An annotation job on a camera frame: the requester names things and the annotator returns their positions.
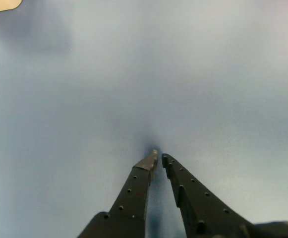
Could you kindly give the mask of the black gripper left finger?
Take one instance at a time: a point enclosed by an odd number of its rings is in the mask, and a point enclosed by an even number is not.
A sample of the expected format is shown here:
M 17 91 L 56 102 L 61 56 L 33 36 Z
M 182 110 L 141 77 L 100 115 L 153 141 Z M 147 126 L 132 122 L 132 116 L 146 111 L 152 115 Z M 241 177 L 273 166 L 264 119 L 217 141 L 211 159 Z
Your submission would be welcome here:
M 79 237 L 144 238 L 149 187 L 157 162 L 158 151 L 153 149 L 135 164 L 111 209 L 95 215 Z

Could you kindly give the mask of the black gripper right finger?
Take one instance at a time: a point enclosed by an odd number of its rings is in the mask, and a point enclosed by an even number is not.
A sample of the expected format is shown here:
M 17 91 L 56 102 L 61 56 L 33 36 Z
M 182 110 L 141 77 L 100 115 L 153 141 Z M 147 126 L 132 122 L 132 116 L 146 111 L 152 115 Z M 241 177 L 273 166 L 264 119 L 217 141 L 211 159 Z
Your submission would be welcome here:
M 249 238 L 253 225 L 234 212 L 178 160 L 162 154 L 188 238 Z

